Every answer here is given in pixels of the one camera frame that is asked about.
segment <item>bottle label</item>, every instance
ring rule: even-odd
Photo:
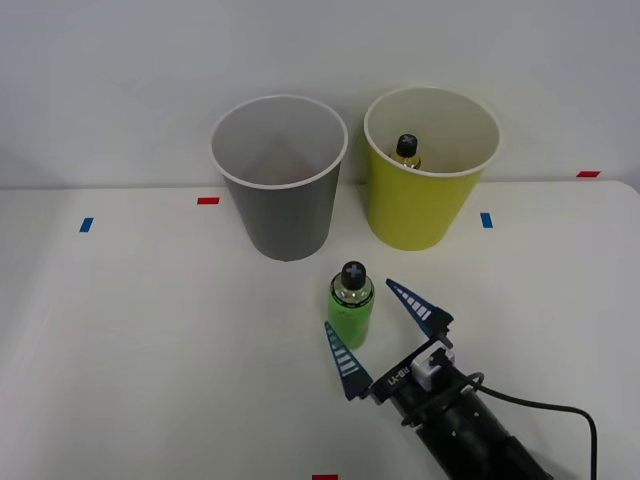
[[[369,331],[369,317],[373,310],[374,290],[361,303],[349,304],[336,297],[333,286],[329,293],[329,323],[349,348],[358,348],[364,343]]]

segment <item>gray paper cup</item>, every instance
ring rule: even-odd
[[[257,98],[218,121],[213,163],[258,251],[290,261],[322,246],[347,143],[340,116],[306,97]]]

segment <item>cup rim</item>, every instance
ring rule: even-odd
[[[400,92],[404,92],[407,90],[426,90],[426,89],[435,89],[435,90],[442,90],[444,92],[449,92],[449,93],[453,93],[455,95],[460,95],[461,97],[466,98],[467,100],[475,103],[476,105],[478,105],[481,109],[483,109],[485,111],[485,113],[487,115],[489,115],[489,117],[491,118],[491,120],[493,120],[493,122],[496,124],[496,129],[498,130],[498,144],[496,145],[495,150],[493,151],[493,153],[491,154],[491,156],[489,158],[487,158],[484,162],[482,162],[480,165],[477,165],[473,168],[470,168],[468,170],[463,170],[460,172],[452,172],[452,173],[438,173],[438,172],[427,172],[427,171],[423,171],[423,170],[415,170],[413,168],[409,168],[409,167],[405,167],[404,165],[399,164],[398,162],[394,161],[389,155],[387,155],[386,153],[384,153],[382,150],[380,150],[380,148],[378,147],[378,145],[372,140],[371,138],[371,134],[369,133],[369,117],[371,115],[371,112],[373,111],[373,109],[376,107],[376,105],[378,103],[380,103],[384,98],[389,97],[391,95],[395,95],[396,93],[400,93]],[[380,157],[382,157],[384,160],[386,160],[387,162],[389,162],[391,165],[393,165],[396,168],[400,168],[402,170],[405,170],[409,173],[412,173],[413,175],[420,175],[422,177],[436,177],[436,178],[455,178],[455,177],[464,177],[467,175],[471,175],[472,173],[478,172],[480,170],[483,170],[484,168],[486,168],[500,153],[500,150],[502,149],[502,127],[500,125],[500,122],[498,121],[496,115],[491,111],[491,109],[487,108],[486,105],[484,105],[482,102],[479,102],[473,98],[469,98],[467,95],[460,93],[460,92],[456,92],[455,90],[452,90],[450,88],[441,88],[435,85],[412,85],[409,87],[401,87],[401,88],[396,88],[395,90],[391,90],[390,92],[385,93],[384,95],[381,95],[380,97],[376,98],[374,100],[374,102],[369,105],[369,108],[367,109],[367,113],[364,116],[364,134],[365,137],[367,138],[367,142],[369,142],[369,145],[371,146],[371,148],[373,148],[375,150],[375,152],[380,155]]]
[[[304,180],[300,180],[299,182],[284,183],[284,184],[277,184],[277,185],[263,185],[261,183],[247,182],[246,180],[242,180],[241,178],[238,178],[235,175],[231,175],[224,168],[222,168],[220,163],[218,163],[218,160],[216,160],[216,156],[213,154],[213,144],[212,144],[213,136],[215,135],[216,130],[218,129],[220,124],[222,124],[222,122],[224,122],[227,119],[227,117],[235,113],[237,110],[240,110],[241,108],[244,108],[247,105],[250,105],[252,103],[261,102],[264,100],[272,100],[274,98],[293,98],[296,100],[304,100],[306,102],[313,103],[318,107],[324,108],[338,121],[338,123],[340,124],[340,127],[342,128],[342,136],[344,138],[342,143],[342,149],[340,150],[340,153],[336,156],[336,159],[327,168],[315,174],[314,176],[306,178]],[[330,173],[335,167],[337,167],[340,164],[340,162],[342,161],[342,158],[344,157],[347,151],[348,145],[349,145],[349,132],[347,130],[347,125],[344,123],[344,120],[342,119],[342,117],[340,117],[340,115],[338,115],[338,113],[333,108],[331,108],[329,105],[322,103],[318,100],[314,100],[313,98],[305,97],[303,95],[290,95],[290,94],[264,95],[262,97],[253,98],[251,100],[247,100],[246,102],[242,102],[239,105],[236,105],[235,107],[227,111],[224,115],[222,115],[218,119],[218,121],[213,126],[213,129],[211,130],[211,135],[209,136],[209,154],[211,155],[213,164],[220,171],[220,173],[222,173],[222,175],[224,175],[226,178],[233,181],[234,183],[243,185],[245,187],[258,189],[258,190],[288,190],[290,188],[302,187],[304,185],[313,183],[316,180],[319,180],[320,178]]]

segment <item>paper cup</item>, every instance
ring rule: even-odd
[[[334,110],[294,95],[251,100],[218,121],[213,163],[261,253],[298,260],[322,246],[347,142]]]
[[[423,250],[438,243],[500,146],[489,111],[460,94],[431,87],[389,92],[364,119],[369,143],[368,219],[384,243]],[[400,135],[418,138],[421,170],[389,154]]]

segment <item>yellow liquid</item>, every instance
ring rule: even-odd
[[[414,170],[420,170],[420,165],[422,165],[422,161],[420,160],[420,155],[416,154],[413,157],[401,157],[398,155],[398,152],[393,152],[391,154],[391,158],[405,167],[413,168]]]

